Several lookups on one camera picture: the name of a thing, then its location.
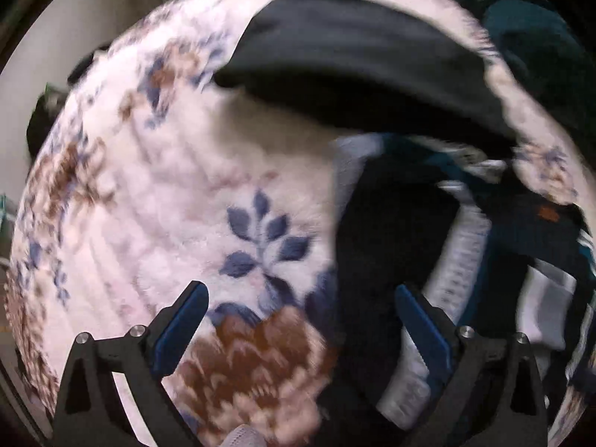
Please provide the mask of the floral fleece bed blanket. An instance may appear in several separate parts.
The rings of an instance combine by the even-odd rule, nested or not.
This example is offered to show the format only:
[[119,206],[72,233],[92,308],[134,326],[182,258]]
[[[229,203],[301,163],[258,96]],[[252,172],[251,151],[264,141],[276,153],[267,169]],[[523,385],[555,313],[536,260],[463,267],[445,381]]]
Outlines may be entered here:
[[456,0],[366,0],[417,17],[478,54],[516,141],[470,144],[324,125],[222,88],[251,19],[274,0],[171,0],[101,54],[75,85],[27,179],[7,313],[26,375],[53,417],[77,337],[147,326],[193,280],[209,306],[162,385],[198,446],[333,445],[318,407],[343,337],[336,278],[342,140],[379,135],[507,162],[531,191],[578,207],[593,243],[595,150],[516,80]]

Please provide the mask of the dark grey folded garment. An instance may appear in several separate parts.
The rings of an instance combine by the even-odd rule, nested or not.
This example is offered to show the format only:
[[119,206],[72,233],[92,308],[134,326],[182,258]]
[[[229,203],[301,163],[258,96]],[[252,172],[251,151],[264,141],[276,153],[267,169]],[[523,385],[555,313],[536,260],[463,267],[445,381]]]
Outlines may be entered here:
[[366,0],[274,0],[214,81],[324,125],[508,158],[516,135],[484,75],[478,54],[407,13]]

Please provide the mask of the navy grey white striped sweater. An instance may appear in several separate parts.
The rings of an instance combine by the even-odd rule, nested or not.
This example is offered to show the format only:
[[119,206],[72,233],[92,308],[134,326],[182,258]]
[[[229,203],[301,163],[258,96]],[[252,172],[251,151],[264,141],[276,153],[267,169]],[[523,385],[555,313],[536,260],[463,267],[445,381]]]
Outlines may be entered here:
[[457,326],[517,332],[535,355],[548,444],[595,400],[595,263],[582,211],[528,189],[507,162],[368,135],[339,144],[337,303],[343,343],[318,407],[333,445],[407,439],[431,409],[431,376],[400,320],[398,286]]

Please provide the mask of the dark teal fleece blanket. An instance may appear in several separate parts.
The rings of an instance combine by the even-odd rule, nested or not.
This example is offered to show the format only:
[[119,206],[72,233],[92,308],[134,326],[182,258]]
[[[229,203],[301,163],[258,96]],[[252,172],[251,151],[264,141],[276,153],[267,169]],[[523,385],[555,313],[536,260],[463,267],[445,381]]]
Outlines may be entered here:
[[589,155],[595,149],[595,0],[456,0],[516,80]]

